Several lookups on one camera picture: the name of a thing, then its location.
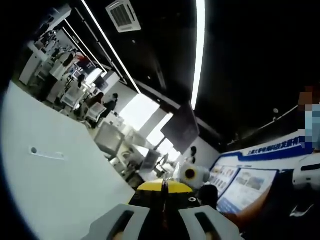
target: display board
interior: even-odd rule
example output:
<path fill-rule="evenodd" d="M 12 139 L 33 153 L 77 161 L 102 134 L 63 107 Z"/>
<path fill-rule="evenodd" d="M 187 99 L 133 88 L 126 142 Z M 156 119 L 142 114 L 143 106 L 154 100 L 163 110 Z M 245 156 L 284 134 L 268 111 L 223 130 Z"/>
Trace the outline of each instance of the display board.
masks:
<path fill-rule="evenodd" d="M 277 170 L 242 168 L 230 187 L 220 197 L 217 209 L 222 213 L 238 213 L 254 203 L 273 183 Z"/>
<path fill-rule="evenodd" d="M 215 166 L 211 170 L 209 182 L 218 189 L 218 197 L 226 191 L 239 170 L 232 166 Z"/>

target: air conditioning vent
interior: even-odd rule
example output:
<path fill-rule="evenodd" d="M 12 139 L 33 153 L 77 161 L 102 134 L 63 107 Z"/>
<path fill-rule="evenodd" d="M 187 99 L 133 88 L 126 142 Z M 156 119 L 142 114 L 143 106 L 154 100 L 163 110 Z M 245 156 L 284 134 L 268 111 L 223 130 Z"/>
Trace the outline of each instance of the air conditioning vent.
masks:
<path fill-rule="evenodd" d="M 119 33 L 141 30 L 140 23 L 129 0 L 115 1 L 105 9 Z"/>

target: ceiling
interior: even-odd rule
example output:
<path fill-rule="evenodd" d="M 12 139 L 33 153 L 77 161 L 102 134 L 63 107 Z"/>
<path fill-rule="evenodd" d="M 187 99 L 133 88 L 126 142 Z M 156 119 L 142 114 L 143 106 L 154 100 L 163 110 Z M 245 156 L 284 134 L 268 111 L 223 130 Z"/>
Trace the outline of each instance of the ceiling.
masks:
<path fill-rule="evenodd" d="M 118 33 L 107 14 L 106 6 L 114 0 L 86 2 L 134 79 L 179 105 L 191 100 L 196 0 L 130 0 L 141 30 L 125 33 Z M 78 8 L 125 75 L 81 1 L 71 6 Z M 203 138 L 221 148 L 270 123 L 276 117 L 275 108 L 278 117 L 294 108 L 304 86 L 319 82 L 319 8 L 306 3 L 244 0 L 206 0 L 205 7 L 204 54 L 195 114 L 218 133 L 201 127 Z M 97 58 L 110 66 L 76 11 L 68 21 Z M 175 111 L 165 102 L 162 107 Z"/>

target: person's arm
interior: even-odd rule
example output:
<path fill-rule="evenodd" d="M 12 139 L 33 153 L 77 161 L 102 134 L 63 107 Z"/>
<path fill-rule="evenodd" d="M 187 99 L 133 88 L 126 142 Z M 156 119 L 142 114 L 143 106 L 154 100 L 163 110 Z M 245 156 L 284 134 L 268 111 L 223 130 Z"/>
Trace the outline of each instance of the person's arm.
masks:
<path fill-rule="evenodd" d="M 271 187 L 269 187 L 254 203 L 248 206 L 246 209 L 242 210 L 237 214 L 233 213 L 223 213 L 223 215 L 233 222 L 237 227 L 242 230 L 246 228 L 260 213 L 267 196 L 270 192 Z"/>

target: poster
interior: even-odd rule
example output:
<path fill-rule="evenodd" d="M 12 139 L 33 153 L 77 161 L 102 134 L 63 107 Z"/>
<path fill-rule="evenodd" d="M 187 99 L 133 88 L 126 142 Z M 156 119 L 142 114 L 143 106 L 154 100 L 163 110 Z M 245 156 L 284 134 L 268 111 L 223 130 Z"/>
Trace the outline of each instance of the poster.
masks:
<path fill-rule="evenodd" d="M 209 182 L 218 189 L 218 197 L 225 192 L 238 171 L 239 168 L 231 166 L 215 166 L 211 170 Z"/>
<path fill-rule="evenodd" d="M 273 183 L 276 170 L 241 169 L 218 201 L 223 213 L 238 213 L 254 203 Z"/>

